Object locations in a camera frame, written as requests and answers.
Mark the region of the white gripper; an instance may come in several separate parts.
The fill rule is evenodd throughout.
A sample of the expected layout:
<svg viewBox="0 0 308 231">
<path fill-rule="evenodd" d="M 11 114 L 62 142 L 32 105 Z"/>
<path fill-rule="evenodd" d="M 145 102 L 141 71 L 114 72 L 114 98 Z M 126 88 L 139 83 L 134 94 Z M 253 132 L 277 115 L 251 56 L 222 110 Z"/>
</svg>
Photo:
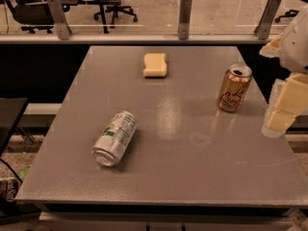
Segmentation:
<svg viewBox="0 0 308 231">
<path fill-rule="evenodd" d="M 308 108 L 308 5 L 279 34 L 261 48 L 259 54 L 278 58 L 280 64 L 292 73 L 286 80 L 276 79 L 269 96 L 262 134 L 267 138 L 283 135 Z"/>
</svg>

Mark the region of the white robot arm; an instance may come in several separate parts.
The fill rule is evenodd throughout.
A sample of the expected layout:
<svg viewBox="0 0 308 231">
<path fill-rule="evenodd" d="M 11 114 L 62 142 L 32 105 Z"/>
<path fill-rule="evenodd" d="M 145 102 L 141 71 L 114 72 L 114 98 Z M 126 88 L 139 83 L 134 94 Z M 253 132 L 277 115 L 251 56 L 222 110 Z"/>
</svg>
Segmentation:
<svg viewBox="0 0 308 231">
<path fill-rule="evenodd" d="M 272 85 L 262 134 L 278 138 L 308 109 L 308 5 L 299 9 L 283 33 L 263 46 L 259 52 L 267 58 L 278 58 L 291 74 Z"/>
</svg>

